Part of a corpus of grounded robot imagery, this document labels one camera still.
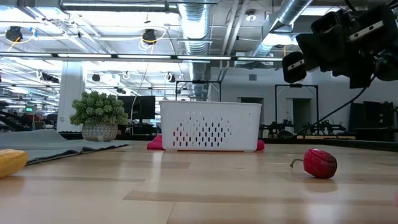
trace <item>black cable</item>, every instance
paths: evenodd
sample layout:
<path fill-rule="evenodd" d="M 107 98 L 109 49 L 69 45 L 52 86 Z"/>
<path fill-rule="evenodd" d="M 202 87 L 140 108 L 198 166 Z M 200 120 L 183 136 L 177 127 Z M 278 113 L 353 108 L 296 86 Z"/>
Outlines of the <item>black cable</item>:
<path fill-rule="evenodd" d="M 390 6 L 391 9 L 395 9 L 398 6 L 398 3 L 395 3 L 393 5 Z"/>
<path fill-rule="evenodd" d="M 355 101 L 356 99 L 358 99 L 358 97 L 360 97 L 362 95 L 362 93 L 367 89 L 367 87 L 364 87 L 354 98 L 352 98 L 351 100 L 349 100 L 347 103 L 341 105 L 339 108 L 335 109 L 334 111 L 328 113 L 326 116 L 324 116 L 323 118 L 321 118 L 319 121 L 313 123 L 311 126 L 308 126 L 306 128 L 304 128 L 303 130 L 299 131 L 297 133 L 296 136 L 294 136 L 294 138 L 296 138 L 298 135 L 300 135 L 301 133 L 305 132 L 306 130 L 314 127 L 315 125 L 319 124 L 321 121 L 323 121 L 324 119 L 326 119 L 327 117 L 329 117 L 330 115 L 336 113 L 337 111 L 341 110 L 342 108 L 344 108 L 345 106 L 349 105 L 350 103 L 352 103 L 353 101 Z"/>
<path fill-rule="evenodd" d="M 391 7 L 392 5 L 394 5 L 397 2 L 398 2 L 398 0 L 392 0 L 391 2 L 387 3 L 387 6 Z"/>
<path fill-rule="evenodd" d="M 352 11 L 356 11 L 356 9 L 355 9 L 354 6 L 350 3 L 349 0 L 344 0 L 344 2 L 345 2 L 346 5 L 349 7 L 349 9 L 351 9 Z"/>

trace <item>ceiling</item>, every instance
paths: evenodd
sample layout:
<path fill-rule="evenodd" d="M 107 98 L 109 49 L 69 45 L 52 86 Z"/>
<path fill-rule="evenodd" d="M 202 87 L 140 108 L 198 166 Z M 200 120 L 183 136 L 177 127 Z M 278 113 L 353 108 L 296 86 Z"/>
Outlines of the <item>ceiling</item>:
<path fill-rule="evenodd" d="M 219 55 L 226 33 L 226 23 L 231 19 L 230 10 L 233 1 L 217 1 L 211 7 L 210 18 L 210 55 Z M 262 25 L 265 15 L 277 11 L 280 6 L 278 0 L 274 1 L 272 7 L 271 0 L 257 1 L 252 0 L 248 4 L 248 9 L 255 10 L 256 20 L 247 21 L 243 19 L 241 28 L 238 32 L 239 39 L 233 45 L 232 53 L 250 52 L 262 40 Z M 297 27 L 303 26 L 308 29 L 308 22 L 305 18 L 311 16 L 321 16 L 330 10 L 337 10 L 343 3 L 331 1 L 314 1 L 308 7 L 299 20 Z M 166 54 L 183 55 L 185 54 L 184 36 L 181 28 L 180 16 L 176 13 L 162 12 L 107 12 L 107 11 L 61 11 L 56 7 L 38 7 L 39 13 L 32 13 L 30 9 L 15 7 L 13 4 L 0 6 L 0 52 L 46 52 L 46 53 L 91 53 L 91 54 Z M 10 26 L 21 26 L 24 35 L 24 44 L 15 44 L 5 38 L 5 32 Z M 37 31 L 37 36 L 32 37 L 32 31 Z M 140 45 L 141 34 L 145 29 L 155 29 L 157 38 L 160 38 L 153 48 L 143 49 Z M 283 57 L 291 51 L 299 50 L 296 45 L 285 45 L 279 48 L 274 47 L 271 53 L 275 57 Z M 176 80 L 190 80 L 189 63 L 165 63 L 165 62 L 91 62 L 84 61 L 85 69 L 88 72 L 86 86 L 92 87 L 90 90 L 103 91 L 105 93 L 117 94 L 115 90 L 109 88 L 95 88 L 95 86 L 117 85 L 138 87 L 142 81 L 142 76 L 146 72 L 146 77 L 142 81 L 143 87 L 153 87 L 153 90 L 141 90 L 140 95 L 157 95 L 159 97 L 174 96 L 174 83 L 165 80 L 165 74 L 175 75 Z M 45 98 L 56 106 L 59 98 L 59 85 L 44 82 L 37 78 L 37 71 L 42 71 L 61 79 L 63 62 L 59 60 L 26 60 L 22 58 L 0 59 L 0 69 L 2 85 L 32 85 L 30 87 L 4 87 L 0 86 L 0 100 L 5 97 L 26 96 Z M 246 80 L 239 76 L 240 73 L 257 73 L 259 76 L 264 73 L 262 69 L 249 71 L 243 68 L 233 68 L 231 65 L 226 74 L 226 82 L 240 82 Z M 212 78 L 218 76 L 218 68 L 212 68 Z M 99 74 L 110 79 L 102 79 L 101 82 L 93 82 L 93 74 Z M 261 82 L 268 82 L 273 78 L 260 78 Z M 127 91 L 126 94 L 135 95 L 136 90 Z M 179 96 L 188 99 L 190 92 L 182 91 Z"/>

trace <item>pink object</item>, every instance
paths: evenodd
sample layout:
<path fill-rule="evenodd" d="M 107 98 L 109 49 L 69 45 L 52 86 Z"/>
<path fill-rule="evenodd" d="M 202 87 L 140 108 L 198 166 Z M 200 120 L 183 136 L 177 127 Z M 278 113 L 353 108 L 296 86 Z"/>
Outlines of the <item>pink object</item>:
<path fill-rule="evenodd" d="M 264 148 L 265 148 L 264 141 L 259 140 L 257 142 L 256 151 L 263 151 Z M 150 143 L 148 143 L 147 149 L 148 150 L 164 150 L 163 145 L 162 145 L 162 135 L 161 134 L 156 135 L 154 140 L 152 140 Z"/>
<path fill-rule="evenodd" d="M 265 142 L 263 140 L 259 140 L 257 142 L 257 149 L 256 151 L 263 151 L 266 148 Z"/>
<path fill-rule="evenodd" d="M 152 140 L 150 143 L 148 143 L 147 149 L 150 149 L 150 150 L 164 150 L 163 149 L 163 145 L 162 145 L 162 135 L 161 134 L 156 135 L 154 140 Z"/>

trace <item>table surface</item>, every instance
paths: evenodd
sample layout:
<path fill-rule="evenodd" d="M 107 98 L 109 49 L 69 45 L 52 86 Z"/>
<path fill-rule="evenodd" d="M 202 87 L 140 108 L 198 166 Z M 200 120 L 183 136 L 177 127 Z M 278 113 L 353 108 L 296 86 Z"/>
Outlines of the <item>table surface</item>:
<path fill-rule="evenodd" d="M 292 159 L 338 161 L 311 178 Z M 146 142 L 25 167 L 0 179 L 4 224 L 398 223 L 398 154 L 266 145 L 264 152 L 147 151 Z"/>

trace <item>computer monitor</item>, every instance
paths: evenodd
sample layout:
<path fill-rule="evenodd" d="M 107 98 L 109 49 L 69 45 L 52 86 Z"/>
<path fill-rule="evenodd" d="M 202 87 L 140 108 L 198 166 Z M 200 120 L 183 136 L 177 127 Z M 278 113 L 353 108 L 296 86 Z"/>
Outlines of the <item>computer monitor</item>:
<path fill-rule="evenodd" d="M 124 103 L 124 112 L 131 119 L 131 106 L 135 96 L 118 96 Z M 155 119 L 155 96 L 137 96 L 132 109 L 133 119 Z"/>

